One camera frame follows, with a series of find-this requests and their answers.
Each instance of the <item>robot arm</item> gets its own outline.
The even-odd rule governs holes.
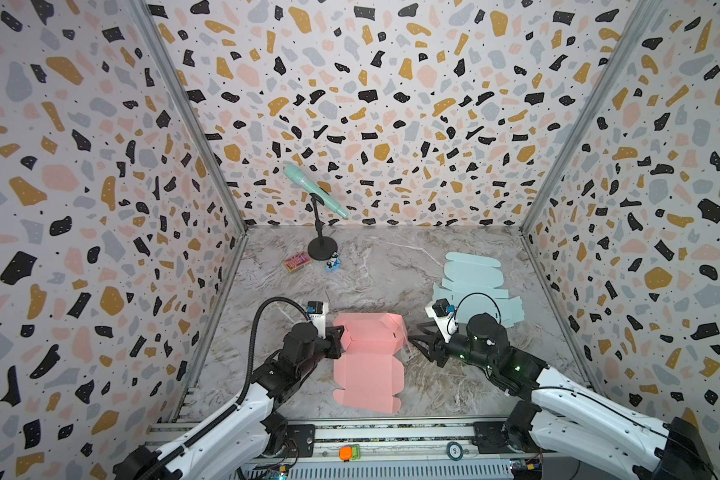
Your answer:
[[[487,313],[470,318],[462,334],[447,320],[453,311],[446,300],[430,303],[426,311],[434,321],[419,325],[423,334],[408,339],[428,360],[442,367],[453,357],[477,366],[491,383],[521,399],[504,424],[510,447],[555,450],[629,480],[714,475],[690,423],[681,418],[664,423],[576,384],[510,345],[506,329]]]
[[[293,326],[282,349],[253,370],[249,388],[156,451],[138,447],[116,467],[115,480],[227,480],[251,458],[276,456],[288,448],[288,421],[276,410],[301,388],[320,360],[341,356],[344,327],[326,327],[327,313],[327,304],[310,302],[303,313],[310,322]],[[240,401],[242,392],[245,398]]]

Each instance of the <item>black spot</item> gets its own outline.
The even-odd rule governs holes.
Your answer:
[[[527,94],[525,95],[525,103],[536,105],[537,103],[540,103],[544,101],[544,92],[538,92],[535,94]]]
[[[168,112],[165,110],[161,111],[160,115],[157,116],[155,123],[159,128],[165,128],[170,125],[170,115],[168,115]]]
[[[659,46],[660,43],[662,43],[664,39],[662,37],[657,38],[646,38],[643,40],[643,47],[650,48],[651,50],[656,50],[656,47]]]
[[[10,406],[15,407],[21,403],[21,395],[19,394],[19,382],[16,378],[16,365],[8,369],[8,391],[0,398],[1,402],[7,402]]]
[[[202,2],[198,2],[195,5],[192,5],[190,7],[190,12],[193,14],[210,14],[211,10],[208,8],[208,0],[202,0]]]
[[[102,30],[101,33],[104,35],[106,41],[109,43],[115,42],[117,40],[125,40],[123,33],[120,31],[120,27],[108,28],[107,30]]]
[[[356,18],[367,18],[368,20],[376,19],[376,9],[370,7],[355,7]]]
[[[398,10],[398,16],[399,17],[415,17],[417,8],[418,8],[418,4],[412,3],[411,5],[409,5],[407,7],[403,7],[400,10]]]
[[[711,220],[716,224],[720,222],[720,206],[709,198],[701,200],[697,205],[701,210],[701,217],[706,220]]]
[[[3,273],[0,274],[0,281],[9,285],[16,285],[16,282],[32,274],[32,268],[37,260],[36,256],[22,251],[16,252],[6,265]]]
[[[31,379],[39,379],[52,368],[54,368],[54,365],[61,360],[61,357],[57,353],[59,350],[59,346],[52,345],[48,349],[48,353],[45,354],[45,357],[40,361],[40,364],[32,371],[32,373],[29,374],[29,378]]]
[[[24,431],[24,450],[36,447],[40,444],[40,420],[27,422],[22,427]]]
[[[691,335],[691,338],[701,340],[719,334],[720,330],[717,329],[717,323],[703,323],[696,328],[696,332]]]
[[[38,13],[38,17],[43,25],[48,24],[48,18],[54,16],[54,5],[45,0],[31,0],[34,10]]]
[[[97,325],[94,327],[94,331],[97,335],[105,336],[106,338],[113,338],[114,335],[112,334],[112,327],[111,326],[105,326],[105,325]]]
[[[373,101],[378,100],[378,94],[376,93],[375,90],[364,90],[364,91],[358,92],[358,98],[367,103],[371,103]]]
[[[66,437],[72,435],[72,430],[74,430],[74,424],[69,424],[66,427],[59,428],[58,439],[61,440],[63,438],[66,438]]]
[[[552,14],[552,22],[559,22],[559,23],[564,23],[566,25],[570,25],[570,23],[573,19],[574,19],[573,13],[557,11],[554,14]]]
[[[24,26],[19,20],[16,19],[16,17],[14,17],[12,14],[9,14],[5,10],[0,12],[0,20],[2,21],[2,23],[8,25],[8,27],[14,32],[21,32],[21,29],[24,28]]]

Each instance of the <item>round stand base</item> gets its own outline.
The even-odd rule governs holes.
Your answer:
[[[313,241],[309,242],[307,253],[314,260],[327,260],[331,258],[331,255],[333,255],[334,252],[338,252],[336,240],[330,236],[324,236],[322,238],[322,242],[323,245],[320,245],[319,238],[315,238]]]

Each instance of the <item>black cable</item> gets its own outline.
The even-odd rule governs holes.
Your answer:
[[[590,396],[588,396],[588,395],[585,394],[585,393],[577,392],[576,390],[573,390],[573,389],[567,389],[567,388],[565,388],[565,387],[559,387],[559,386],[540,386],[540,387],[538,387],[537,389],[534,389],[534,390],[563,390],[563,391],[565,391],[565,392],[571,392],[571,393],[573,393],[575,396],[576,396],[576,395],[581,395],[582,397],[584,397],[584,398],[586,398],[586,399],[588,399],[588,400],[591,400],[592,402],[595,402],[596,404],[600,405],[601,407],[603,407],[603,408],[605,408],[605,409],[607,409],[607,410],[611,410],[613,413],[617,414],[619,417],[622,417],[622,418],[625,418],[625,419],[629,420],[630,422],[632,422],[632,424],[633,424],[634,426],[636,426],[636,427],[641,427],[641,428],[647,428],[649,432],[654,433],[654,434],[658,435],[659,437],[664,437],[664,438],[666,438],[668,441],[674,443],[675,445],[681,446],[681,447],[684,448],[688,453],[690,453],[692,456],[698,458],[699,462],[701,462],[701,464],[704,465],[704,466],[710,471],[710,473],[712,474],[712,476],[715,477],[715,480],[720,480],[720,479],[717,477],[717,475],[715,474],[715,470],[712,468],[712,466],[711,466],[709,463],[704,462],[704,459],[701,458],[698,453],[696,453],[696,452],[694,452],[693,450],[691,450],[690,448],[684,446],[683,444],[681,444],[680,442],[678,442],[678,441],[675,440],[674,438],[670,438],[670,437],[664,435],[664,434],[661,433],[661,432],[657,432],[656,430],[653,430],[651,427],[649,427],[649,426],[647,426],[647,425],[643,425],[642,423],[640,423],[640,422],[638,422],[638,421],[636,421],[636,420],[634,420],[634,419],[632,419],[632,418],[624,415],[622,412],[619,412],[618,410],[609,407],[608,405],[606,405],[605,403],[602,403],[602,402],[601,402],[600,400],[598,400],[597,398],[590,397]]]
[[[240,391],[240,397],[238,397],[237,399],[238,405],[242,405],[242,403],[246,400],[246,396],[248,395],[248,389],[251,386],[251,375],[253,374],[253,353],[256,350],[256,330],[259,328],[259,319],[261,318],[264,309],[270,303],[274,302],[285,302],[293,305],[299,313],[304,315],[306,321],[309,321],[309,315],[307,314],[307,312],[304,311],[302,306],[289,298],[285,298],[284,296],[274,296],[262,302],[262,304],[259,306],[259,309],[256,311],[256,314],[253,316],[253,323],[251,324],[251,340],[248,344],[248,366],[246,367],[246,381],[245,383],[243,383],[242,390]]]

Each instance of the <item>orange button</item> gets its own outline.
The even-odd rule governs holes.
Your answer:
[[[350,460],[352,460],[352,447],[341,447],[338,450],[338,457],[343,462],[349,462]]]

